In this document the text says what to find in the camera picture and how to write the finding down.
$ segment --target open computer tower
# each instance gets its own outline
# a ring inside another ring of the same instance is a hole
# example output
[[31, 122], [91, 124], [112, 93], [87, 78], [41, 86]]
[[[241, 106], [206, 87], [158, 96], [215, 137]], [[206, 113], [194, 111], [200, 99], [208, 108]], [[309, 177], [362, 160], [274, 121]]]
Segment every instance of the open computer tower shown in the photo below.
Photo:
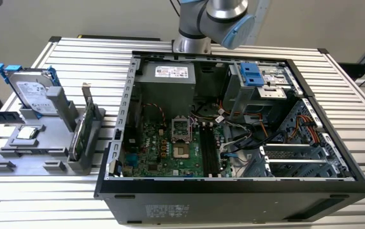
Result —
[[314, 221], [365, 176], [291, 60], [132, 52], [95, 198], [120, 224]]

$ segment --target small chip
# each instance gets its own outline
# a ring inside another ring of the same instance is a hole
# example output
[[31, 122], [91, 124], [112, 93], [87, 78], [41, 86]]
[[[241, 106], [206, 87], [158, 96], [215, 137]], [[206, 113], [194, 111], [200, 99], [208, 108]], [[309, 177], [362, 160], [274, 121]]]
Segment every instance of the small chip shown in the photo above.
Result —
[[219, 122], [223, 121], [223, 119], [224, 119], [224, 117], [223, 117], [223, 116], [219, 116], [219, 117], [215, 119], [215, 122], [219, 123]]
[[35, 127], [24, 126], [20, 129], [16, 138], [29, 140], [33, 138], [36, 133], [37, 133], [37, 129]]
[[219, 115], [222, 115], [222, 114], [224, 113], [224, 110], [220, 108], [220, 109], [218, 110], [218, 113], [219, 113]]
[[158, 170], [158, 165], [148, 165], [148, 171], [156, 171]]

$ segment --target hard drive label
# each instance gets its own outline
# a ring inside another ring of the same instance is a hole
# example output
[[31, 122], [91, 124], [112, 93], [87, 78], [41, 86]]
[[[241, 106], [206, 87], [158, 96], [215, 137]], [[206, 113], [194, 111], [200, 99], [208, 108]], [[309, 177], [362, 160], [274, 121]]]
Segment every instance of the hard drive label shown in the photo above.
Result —
[[33, 111], [43, 115], [55, 115], [56, 109], [53, 103], [47, 99], [47, 90], [40, 83], [36, 82], [16, 82], [20, 93], [24, 96]]

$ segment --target hard drive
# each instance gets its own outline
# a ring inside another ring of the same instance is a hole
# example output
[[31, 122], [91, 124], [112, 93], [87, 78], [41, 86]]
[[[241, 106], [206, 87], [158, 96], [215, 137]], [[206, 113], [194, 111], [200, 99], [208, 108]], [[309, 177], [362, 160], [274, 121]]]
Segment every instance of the hard drive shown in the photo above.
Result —
[[60, 86], [56, 70], [23, 68], [20, 65], [8, 65], [3, 69], [0, 63], [0, 75], [5, 83], [12, 87], [23, 107], [32, 109], [40, 115], [56, 116], [56, 108], [47, 99], [45, 93], [51, 86]]

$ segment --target ram slot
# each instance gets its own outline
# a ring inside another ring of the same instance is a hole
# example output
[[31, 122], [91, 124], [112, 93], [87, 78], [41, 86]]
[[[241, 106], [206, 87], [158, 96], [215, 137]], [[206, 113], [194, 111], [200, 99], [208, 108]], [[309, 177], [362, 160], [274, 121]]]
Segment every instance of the ram slot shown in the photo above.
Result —
[[199, 129], [200, 136], [200, 152], [203, 162], [203, 175], [216, 176], [218, 174], [218, 157], [216, 157], [216, 143], [212, 128], [202, 126]]

